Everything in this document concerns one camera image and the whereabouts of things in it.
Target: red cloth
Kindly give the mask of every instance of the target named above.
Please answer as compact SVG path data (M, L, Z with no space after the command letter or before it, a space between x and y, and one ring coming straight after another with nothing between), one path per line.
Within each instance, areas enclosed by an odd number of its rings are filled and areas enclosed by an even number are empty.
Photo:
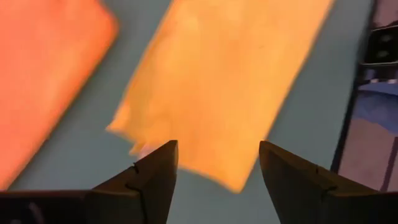
M95 0L0 1L0 190L46 140L117 33Z

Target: fabric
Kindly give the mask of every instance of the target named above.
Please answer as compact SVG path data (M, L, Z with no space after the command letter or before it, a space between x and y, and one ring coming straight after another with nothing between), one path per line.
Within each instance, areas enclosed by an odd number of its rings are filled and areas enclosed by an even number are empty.
M95 0L0 1L0 190L37 152L117 31Z
M240 192L332 0L174 0L109 129Z

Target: orange cloth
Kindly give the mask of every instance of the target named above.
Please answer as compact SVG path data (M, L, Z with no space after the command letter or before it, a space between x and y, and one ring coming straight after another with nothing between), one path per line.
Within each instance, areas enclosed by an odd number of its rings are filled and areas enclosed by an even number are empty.
M332 0L174 0L109 129L240 192Z
M0 190L45 141L117 31L95 0L0 1Z

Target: tabletop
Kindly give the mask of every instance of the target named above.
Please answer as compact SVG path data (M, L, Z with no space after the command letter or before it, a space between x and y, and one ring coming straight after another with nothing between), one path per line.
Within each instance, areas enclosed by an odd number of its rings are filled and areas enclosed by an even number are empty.
M268 137L329 168L371 0L336 0ZM11 189L84 189L121 172L131 144L104 129L168 0L105 0L119 37ZM241 194L180 170L168 223L279 223L257 163Z

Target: table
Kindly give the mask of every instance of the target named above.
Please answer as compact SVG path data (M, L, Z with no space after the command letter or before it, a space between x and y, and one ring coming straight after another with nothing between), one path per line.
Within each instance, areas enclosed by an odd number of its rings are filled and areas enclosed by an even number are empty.
M169 2L105 3L121 23L117 41L11 189L91 188L135 160L127 156L131 145L104 129ZM336 0L269 135L273 143L326 168L340 133L369 6L370 0ZM169 223L272 224L279 220L257 163L239 195L179 171Z

